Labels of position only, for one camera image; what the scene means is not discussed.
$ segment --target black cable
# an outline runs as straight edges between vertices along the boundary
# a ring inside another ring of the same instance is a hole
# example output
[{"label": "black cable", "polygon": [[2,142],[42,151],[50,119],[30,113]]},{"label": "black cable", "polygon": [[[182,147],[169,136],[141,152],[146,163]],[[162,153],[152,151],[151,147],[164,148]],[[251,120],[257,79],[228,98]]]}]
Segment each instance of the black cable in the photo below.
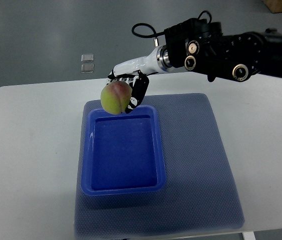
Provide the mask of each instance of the black cable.
[{"label": "black cable", "polygon": [[209,11],[206,11],[206,10],[202,11],[197,19],[199,20],[203,14],[207,14],[210,17],[210,20],[209,20],[209,24],[210,24],[212,21],[212,15]]},{"label": "black cable", "polygon": [[[145,27],[150,28],[150,29],[153,31],[153,34],[151,34],[151,35],[142,35],[142,34],[136,33],[136,32],[135,32],[135,29],[136,29],[137,27],[139,27],[139,26],[145,26]],[[154,29],[151,25],[149,25],[149,24],[147,24],[147,23],[143,23],[143,22],[140,22],[140,23],[137,23],[136,25],[134,25],[134,26],[132,27],[132,33],[133,33],[133,35],[135,35],[135,36],[137,36],[137,37],[140,37],[140,38],[143,38],[143,39],[157,38],[158,36],[164,35],[164,32],[163,32],[163,31],[162,31],[162,32],[159,32],[159,33],[156,33],[155,29]]]},{"label": "black cable", "polygon": [[[209,20],[209,24],[210,24],[211,21],[212,21],[212,15],[211,15],[211,13],[210,13],[209,11],[207,11],[207,10],[202,11],[201,14],[199,15],[199,17],[198,17],[197,19],[199,20],[203,14],[207,14],[207,15],[210,17],[210,20]],[[139,34],[139,33],[135,32],[135,29],[136,29],[137,27],[139,27],[139,26],[145,26],[145,27],[150,28],[150,29],[153,31],[153,34],[150,34],[150,35],[142,35],[142,34]],[[134,26],[132,27],[132,33],[133,33],[133,35],[135,35],[135,36],[137,36],[137,37],[140,37],[140,38],[143,38],[143,39],[157,38],[158,36],[164,35],[164,32],[163,32],[163,31],[162,31],[162,32],[159,32],[159,33],[156,33],[155,29],[154,29],[151,25],[149,25],[149,24],[147,24],[147,23],[144,23],[144,22],[140,22],[140,23],[137,23],[136,25],[134,25]]]}]

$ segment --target blue plastic tray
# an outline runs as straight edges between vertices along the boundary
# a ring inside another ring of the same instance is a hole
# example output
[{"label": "blue plastic tray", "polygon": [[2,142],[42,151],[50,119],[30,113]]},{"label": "blue plastic tray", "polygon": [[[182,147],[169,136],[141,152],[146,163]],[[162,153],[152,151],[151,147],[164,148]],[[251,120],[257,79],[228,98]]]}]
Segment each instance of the blue plastic tray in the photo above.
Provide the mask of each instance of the blue plastic tray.
[{"label": "blue plastic tray", "polygon": [[89,196],[145,193],[166,182],[157,111],[148,105],[130,114],[103,109],[87,116],[81,188]]}]

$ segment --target robotic hand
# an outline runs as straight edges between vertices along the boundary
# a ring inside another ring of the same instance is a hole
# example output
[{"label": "robotic hand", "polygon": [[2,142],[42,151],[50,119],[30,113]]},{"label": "robotic hand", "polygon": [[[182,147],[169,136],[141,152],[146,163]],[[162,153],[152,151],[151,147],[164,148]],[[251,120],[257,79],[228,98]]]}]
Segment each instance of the robotic hand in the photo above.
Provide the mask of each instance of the robotic hand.
[{"label": "robotic hand", "polygon": [[[204,13],[209,16],[208,22],[200,19]],[[154,34],[140,35],[134,31],[138,26],[150,27]],[[224,36],[221,23],[212,22],[211,14],[203,11],[198,18],[160,33],[146,23],[136,24],[132,32],[138,37],[155,38],[156,47],[148,56],[116,65],[108,76],[107,84],[125,81],[132,87],[126,113],[141,104],[148,75],[169,73],[175,68],[205,74],[210,82],[216,77],[243,82],[258,73],[282,78],[282,34],[276,29]],[[166,45],[158,46],[157,37],[161,35],[165,35]]]}]

